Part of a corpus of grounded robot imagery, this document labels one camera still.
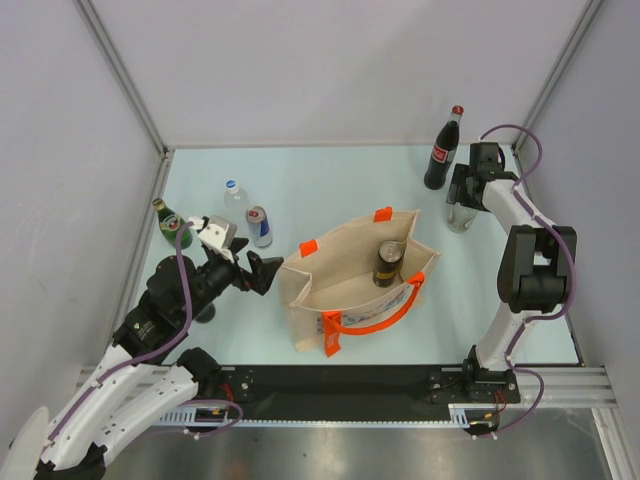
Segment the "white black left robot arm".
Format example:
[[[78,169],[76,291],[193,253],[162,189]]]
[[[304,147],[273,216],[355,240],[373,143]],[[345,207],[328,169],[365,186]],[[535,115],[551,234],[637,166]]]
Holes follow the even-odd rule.
[[[200,347],[185,350],[134,400],[126,398],[228,287],[259,295],[269,291],[284,260],[250,251],[250,267],[244,269],[237,254],[247,243],[234,239],[225,252],[207,248],[201,266],[181,251],[159,262],[98,366],[50,423],[36,478],[100,479],[119,452],[161,415],[191,400],[231,401],[221,366]]]

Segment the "clear glass bottle green cap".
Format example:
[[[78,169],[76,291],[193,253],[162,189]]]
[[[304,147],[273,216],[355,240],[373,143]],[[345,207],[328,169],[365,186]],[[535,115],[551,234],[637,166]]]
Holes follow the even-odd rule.
[[[478,213],[478,210],[456,202],[449,210],[447,226],[454,233],[467,232],[472,226]]]

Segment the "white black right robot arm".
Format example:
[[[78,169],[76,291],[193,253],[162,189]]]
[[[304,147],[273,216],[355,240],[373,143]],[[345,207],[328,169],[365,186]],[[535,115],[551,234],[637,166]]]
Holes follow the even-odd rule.
[[[455,166],[447,202],[492,214],[507,234],[497,275],[500,306],[489,330],[462,363],[458,386],[472,402],[489,402],[516,385],[515,359],[525,334],[566,314],[573,301],[577,233],[549,220],[506,170],[495,142],[470,146]]]

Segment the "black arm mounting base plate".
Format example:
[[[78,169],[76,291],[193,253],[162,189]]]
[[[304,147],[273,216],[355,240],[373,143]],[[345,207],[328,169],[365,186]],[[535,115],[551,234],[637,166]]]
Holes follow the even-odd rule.
[[[511,371],[470,373],[459,365],[225,366],[220,383],[241,402],[268,394],[400,394],[436,403],[516,405],[521,394]]]

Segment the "black gold drink can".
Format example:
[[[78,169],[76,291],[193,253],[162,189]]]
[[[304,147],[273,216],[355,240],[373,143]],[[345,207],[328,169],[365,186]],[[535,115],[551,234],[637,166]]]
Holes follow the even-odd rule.
[[[372,280],[380,288],[391,286],[402,263],[404,250],[399,242],[385,241],[379,245]]]

